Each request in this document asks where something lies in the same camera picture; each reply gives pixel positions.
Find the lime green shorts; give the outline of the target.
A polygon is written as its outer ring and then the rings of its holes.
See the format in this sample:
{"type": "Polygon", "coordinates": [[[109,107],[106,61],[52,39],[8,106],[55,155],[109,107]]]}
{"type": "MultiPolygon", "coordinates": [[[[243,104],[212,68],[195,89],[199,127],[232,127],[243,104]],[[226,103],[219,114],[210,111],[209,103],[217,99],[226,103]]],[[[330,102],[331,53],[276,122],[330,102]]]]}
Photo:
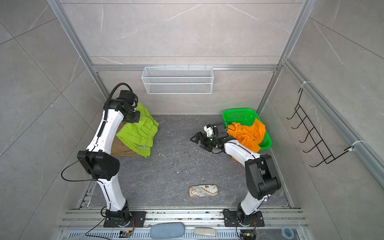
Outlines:
{"type": "Polygon", "coordinates": [[[125,124],[116,136],[132,151],[147,158],[151,155],[159,123],[142,103],[138,103],[136,111],[140,112],[139,122],[125,124]]]}

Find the tan khaki shorts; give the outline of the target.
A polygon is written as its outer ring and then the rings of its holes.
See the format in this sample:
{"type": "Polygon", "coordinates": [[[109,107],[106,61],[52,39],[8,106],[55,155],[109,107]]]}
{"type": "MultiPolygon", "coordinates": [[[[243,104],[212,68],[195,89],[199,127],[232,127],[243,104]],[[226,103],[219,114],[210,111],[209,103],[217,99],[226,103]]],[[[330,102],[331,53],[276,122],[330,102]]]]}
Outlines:
{"type": "Polygon", "coordinates": [[[127,147],[117,136],[114,137],[111,155],[114,157],[134,157],[139,156],[136,152],[127,147]]]}

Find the orange shorts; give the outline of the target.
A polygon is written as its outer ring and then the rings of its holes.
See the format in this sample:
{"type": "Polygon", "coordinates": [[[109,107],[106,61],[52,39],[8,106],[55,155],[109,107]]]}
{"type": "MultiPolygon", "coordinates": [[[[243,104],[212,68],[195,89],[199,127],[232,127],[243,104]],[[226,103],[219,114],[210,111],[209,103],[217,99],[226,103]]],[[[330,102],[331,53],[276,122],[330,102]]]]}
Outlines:
{"type": "Polygon", "coordinates": [[[240,123],[233,123],[228,128],[228,134],[239,141],[241,145],[254,153],[261,150],[259,144],[266,134],[266,126],[258,119],[249,127],[240,123]]]}

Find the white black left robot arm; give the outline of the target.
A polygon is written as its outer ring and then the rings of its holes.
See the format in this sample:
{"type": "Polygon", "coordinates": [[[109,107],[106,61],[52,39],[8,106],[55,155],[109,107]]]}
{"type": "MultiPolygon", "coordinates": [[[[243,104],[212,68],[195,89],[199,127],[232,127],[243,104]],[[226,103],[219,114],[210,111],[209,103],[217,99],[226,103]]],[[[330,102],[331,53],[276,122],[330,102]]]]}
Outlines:
{"type": "Polygon", "coordinates": [[[120,162],[111,155],[112,144],[121,123],[140,121],[138,96],[127,83],[117,84],[109,94],[98,130],[85,151],[78,152],[78,162],[99,184],[106,200],[106,220],[125,226],[131,221],[128,202],[118,180],[120,162]]]}

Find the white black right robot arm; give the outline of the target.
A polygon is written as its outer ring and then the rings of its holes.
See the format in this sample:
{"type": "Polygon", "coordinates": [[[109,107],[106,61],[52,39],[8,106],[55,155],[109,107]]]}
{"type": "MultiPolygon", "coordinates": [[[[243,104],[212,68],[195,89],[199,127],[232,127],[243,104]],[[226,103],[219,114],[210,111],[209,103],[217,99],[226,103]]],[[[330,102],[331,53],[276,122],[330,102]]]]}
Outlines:
{"type": "Polygon", "coordinates": [[[190,138],[190,141],[211,153],[214,148],[218,148],[221,153],[235,158],[245,167],[248,192],[238,205],[236,218],[243,226],[260,221],[262,219],[260,207],[282,186],[272,157],[252,152],[229,135],[216,138],[198,132],[190,138]]]}

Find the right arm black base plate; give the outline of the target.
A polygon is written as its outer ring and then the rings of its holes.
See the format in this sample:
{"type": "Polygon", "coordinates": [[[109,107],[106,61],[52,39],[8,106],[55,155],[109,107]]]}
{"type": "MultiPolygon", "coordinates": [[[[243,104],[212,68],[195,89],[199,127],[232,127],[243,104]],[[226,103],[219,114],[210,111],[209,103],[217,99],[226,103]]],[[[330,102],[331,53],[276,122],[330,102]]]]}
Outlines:
{"type": "Polygon", "coordinates": [[[226,227],[236,226],[252,226],[252,227],[264,227],[264,217],[262,212],[254,212],[251,215],[245,215],[241,209],[237,211],[230,211],[228,209],[223,210],[224,223],[226,227]]]}

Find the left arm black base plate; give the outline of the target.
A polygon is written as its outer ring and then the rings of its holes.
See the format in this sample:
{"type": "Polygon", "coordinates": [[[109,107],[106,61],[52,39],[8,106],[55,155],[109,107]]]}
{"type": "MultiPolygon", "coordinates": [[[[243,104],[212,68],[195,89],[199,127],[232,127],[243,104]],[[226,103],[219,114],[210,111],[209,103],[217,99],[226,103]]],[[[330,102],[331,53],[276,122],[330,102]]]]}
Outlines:
{"type": "Polygon", "coordinates": [[[139,227],[142,228],[144,226],[144,222],[146,220],[145,211],[136,211],[136,212],[108,212],[106,213],[106,219],[103,224],[104,228],[129,228],[139,227]]]}

